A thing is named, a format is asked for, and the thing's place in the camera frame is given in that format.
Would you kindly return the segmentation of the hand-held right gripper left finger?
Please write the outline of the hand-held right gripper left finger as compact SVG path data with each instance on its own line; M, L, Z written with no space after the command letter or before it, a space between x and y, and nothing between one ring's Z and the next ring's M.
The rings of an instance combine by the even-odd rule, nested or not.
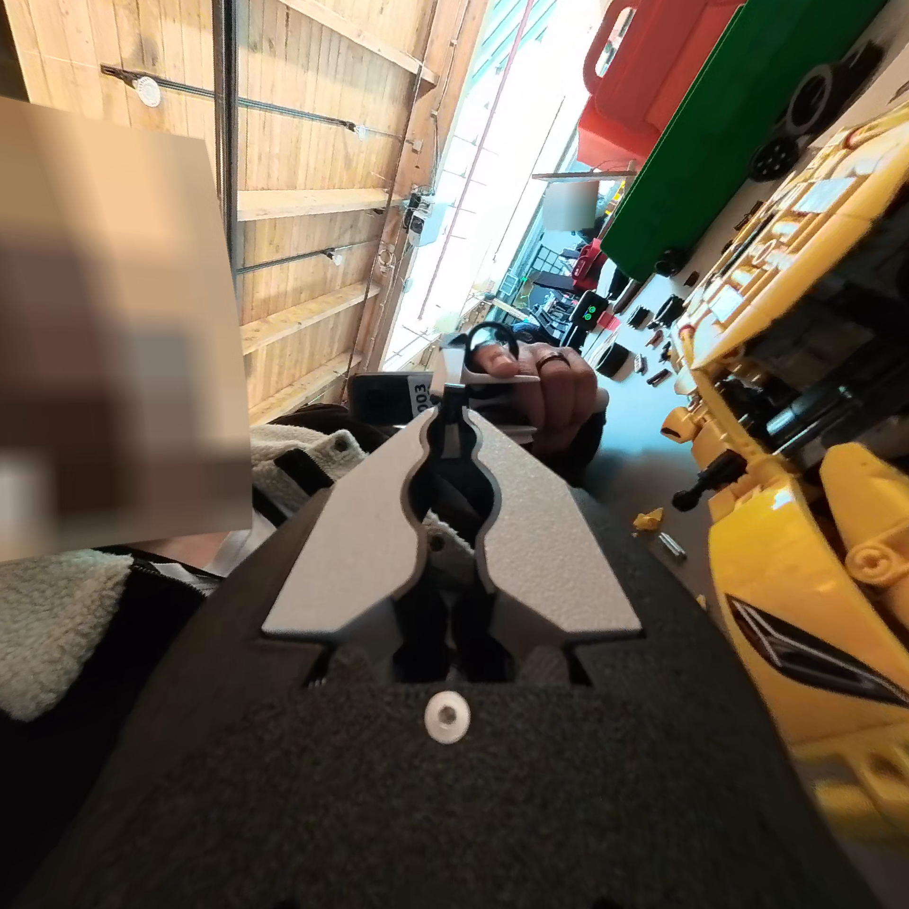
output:
M267 615L269 637L400 637L394 600L423 573L426 529L408 491L430 453L425 411L330 491Z

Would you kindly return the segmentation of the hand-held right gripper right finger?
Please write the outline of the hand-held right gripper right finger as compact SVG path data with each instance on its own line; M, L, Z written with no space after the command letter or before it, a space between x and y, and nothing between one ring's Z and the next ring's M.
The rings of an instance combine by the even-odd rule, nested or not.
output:
M475 436L472 462L493 489L474 549L493 597L489 634L513 657L641 634L572 488L482 415L463 415Z

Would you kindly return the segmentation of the yellow brick toy car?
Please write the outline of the yellow brick toy car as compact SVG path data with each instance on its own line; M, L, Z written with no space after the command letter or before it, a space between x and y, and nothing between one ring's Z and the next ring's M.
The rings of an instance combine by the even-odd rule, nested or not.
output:
M721 622L823 813L907 844L908 106L837 130L688 296L669 362Z

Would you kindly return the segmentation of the person's left forearm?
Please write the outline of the person's left forearm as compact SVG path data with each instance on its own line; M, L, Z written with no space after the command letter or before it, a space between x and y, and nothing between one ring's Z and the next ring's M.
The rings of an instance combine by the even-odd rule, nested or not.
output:
M595 412L583 423L535 437L526 448L565 483L580 488L587 468L599 450L605 427L606 412Z

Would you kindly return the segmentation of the person's left hand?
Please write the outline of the person's left hand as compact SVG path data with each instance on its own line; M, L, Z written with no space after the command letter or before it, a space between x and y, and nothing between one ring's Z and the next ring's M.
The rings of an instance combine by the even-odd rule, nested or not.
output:
M536 384L518 384L518 408L537 428L536 437L583 423L597 408L597 373L570 348L519 342L519 355L492 344L475 351L478 372L497 377L538 375Z

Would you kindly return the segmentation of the cream hoodie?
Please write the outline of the cream hoodie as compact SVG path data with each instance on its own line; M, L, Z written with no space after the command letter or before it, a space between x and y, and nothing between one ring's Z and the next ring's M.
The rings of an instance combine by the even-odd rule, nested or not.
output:
M275 530L254 512L249 529L142 541L133 548L159 573L208 596Z

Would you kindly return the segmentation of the scattered small brick pieces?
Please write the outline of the scattered small brick pieces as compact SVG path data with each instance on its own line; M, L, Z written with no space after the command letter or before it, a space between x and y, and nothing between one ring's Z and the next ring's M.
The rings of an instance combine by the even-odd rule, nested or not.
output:
M664 381L669 374L665 365L669 360L671 328L699 278L700 273L691 270L673 293L657 302L641 302L644 285L632 280L619 293L609 293L606 339L593 349L593 364L599 376L620 382L639 374L650 384Z

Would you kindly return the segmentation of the green plastic bin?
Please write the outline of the green plastic bin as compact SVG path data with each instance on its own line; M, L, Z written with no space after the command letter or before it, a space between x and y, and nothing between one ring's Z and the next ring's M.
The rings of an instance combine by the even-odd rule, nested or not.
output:
M842 60L883 1L746 2L733 18L606 226L601 248L639 283L670 247L690 256L750 180L797 85Z

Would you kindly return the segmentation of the stack of black toy wheels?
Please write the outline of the stack of black toy wheels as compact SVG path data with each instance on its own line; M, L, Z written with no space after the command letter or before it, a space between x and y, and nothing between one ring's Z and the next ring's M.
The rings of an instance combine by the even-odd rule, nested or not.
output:
M747 178L765 184L787 176L811 140L838 118L875 74L885 50L885 45L867 41L842 60L808 71L770 138L750 160Z

